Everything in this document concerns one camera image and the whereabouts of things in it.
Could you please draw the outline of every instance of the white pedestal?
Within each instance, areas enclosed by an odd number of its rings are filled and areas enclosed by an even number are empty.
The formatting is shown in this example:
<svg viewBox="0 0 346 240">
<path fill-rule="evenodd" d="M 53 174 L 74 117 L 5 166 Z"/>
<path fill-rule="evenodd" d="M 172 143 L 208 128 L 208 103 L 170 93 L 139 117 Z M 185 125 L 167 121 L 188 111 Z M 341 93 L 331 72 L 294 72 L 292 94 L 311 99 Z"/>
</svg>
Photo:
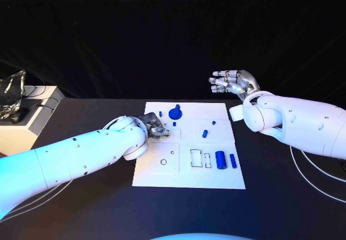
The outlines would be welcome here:
<svg viewBox="0 0 346 240">
<path fill-rule="evenodd" d="M 33 86 L 24 86 L 24 92 L 28 94 L 33 91 Z M 38 95 L 28 97 L 27 99 L 44 99 L 41 105 L 56 108 L 57 102 L 64 98 L 59 88 L 56 86 L 37 86 L 34 92 L 30 95 Z M 0 126 L 0 153 L 4 155 L 18 154 L 30 150 L 41 129 L 47 123 L 51 115 L 51 110 L 47 107 L 37 107 L 30 120 L 24 126 Z"/>
</svg>

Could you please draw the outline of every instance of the robotic hand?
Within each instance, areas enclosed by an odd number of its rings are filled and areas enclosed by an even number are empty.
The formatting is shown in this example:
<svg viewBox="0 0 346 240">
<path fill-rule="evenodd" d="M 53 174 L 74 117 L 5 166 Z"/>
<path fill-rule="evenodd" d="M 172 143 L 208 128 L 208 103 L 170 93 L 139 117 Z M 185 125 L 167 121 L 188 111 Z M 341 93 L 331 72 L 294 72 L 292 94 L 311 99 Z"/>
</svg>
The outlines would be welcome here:
<svg viewBox="0 0 346 240">
<path fill-rule="evenodd" d="M 100 130 L 0 159 L 0 219 L 31 196 L 109 166 L 136 159 L 148 139 L 168 136 L 152 112 L 121 116 Z"/>
<path fill-rule="evenodd" d="M 337 106 L 260 91 L 245 70 L 214 71 L 213 93 L 237 95 L 242 105 L 229 109 L 233 121 L 311 154 L 346 159 L 346 111 Z"/>
</svg>

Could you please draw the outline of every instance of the small blue piece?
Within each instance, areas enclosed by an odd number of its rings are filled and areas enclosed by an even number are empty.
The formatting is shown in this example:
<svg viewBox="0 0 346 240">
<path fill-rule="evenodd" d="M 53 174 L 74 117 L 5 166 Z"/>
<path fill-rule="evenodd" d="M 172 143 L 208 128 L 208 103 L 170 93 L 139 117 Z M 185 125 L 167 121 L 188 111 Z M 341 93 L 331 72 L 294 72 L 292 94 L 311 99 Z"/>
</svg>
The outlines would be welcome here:
<svg viewBox="0 0 346 240">
<path fill-rule="evenodd" d="M 234 155 L 233 155 L 233 154 L 229 154 L 229 157 L 230 157 L 232 168 L 236 169 Z"/>
<path fill-rule="evenodd" d="M 178 104 L 174 106 L 172 109 L 168 110 L 167 115 L 172 120 L 177 120 L 181 117 L 183 113 Z"/>
<path fill-rule="evenodd" d="M 226 169 L 227 166 L 226 166 L 226 159 L 224 159 L 224 153 L 223 151 L 217 151 L 214 153 L 214 157 L 216 157 L 216 166 L 217 166 L 217 169 Z"/>
<path fill-rule="evenodd" d="M 203 135 L 201 135 L 203 138 L 207 137 L 207 130 L 203 131 Z"/>
</svg>

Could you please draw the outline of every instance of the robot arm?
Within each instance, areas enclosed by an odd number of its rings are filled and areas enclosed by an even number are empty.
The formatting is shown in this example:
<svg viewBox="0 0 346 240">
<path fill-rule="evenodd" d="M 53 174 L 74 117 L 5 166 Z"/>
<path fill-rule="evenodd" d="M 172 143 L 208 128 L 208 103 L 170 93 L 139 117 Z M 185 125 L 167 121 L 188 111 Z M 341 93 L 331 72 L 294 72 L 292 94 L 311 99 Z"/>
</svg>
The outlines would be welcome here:
<svg viewBox="0 0 346 240">
<path fill-rule="evenodd" d="M 0 219 L 31 196 L 110 165 L 136 159 L 148 139 L 168 136 L 155 114 L 118 117 L 100 130 L 0 159 Z"/>
<path fill-rule="evenodd" d="M 245 71 L 213 72 L 211 92 L 237 94 L 242 105 L 229 109 L 233 121 L 311 154 L 346 159 L 346 111 L 337 106 L 260 91 Z"/>
</svg>

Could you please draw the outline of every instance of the black table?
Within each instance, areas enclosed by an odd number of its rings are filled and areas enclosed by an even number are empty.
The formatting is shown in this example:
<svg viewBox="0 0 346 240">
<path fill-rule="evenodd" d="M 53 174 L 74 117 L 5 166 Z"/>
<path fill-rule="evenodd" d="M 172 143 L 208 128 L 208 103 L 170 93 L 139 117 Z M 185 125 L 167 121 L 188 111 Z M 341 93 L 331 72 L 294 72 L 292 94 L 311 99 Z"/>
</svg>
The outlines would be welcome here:
<svg viewBox="0 0 346 240">
<path fill-rule="evenodd" d="M 57 105 L 34 148 L 100 129 L 118 116 L 139 116 L 145 102 L 174 100 L 70 99 Z M 224 102 L 239 100 L 178 100 Z M 346 204 L 324 196 L 302 179 L 289 148 L 232 122 L 246 190 L 132 187 L 135 160 L 77 178 L 43 206 L 0 223 L 0 239 L 151 239 L 181 233 L 219 233 L 253 239 L 344 239 Z M 309 181 L 346 199 L 346 183 L 324 176 L 294 149 Z M 335 159 L 309 156 L 338 177 Z"/>
</svg>

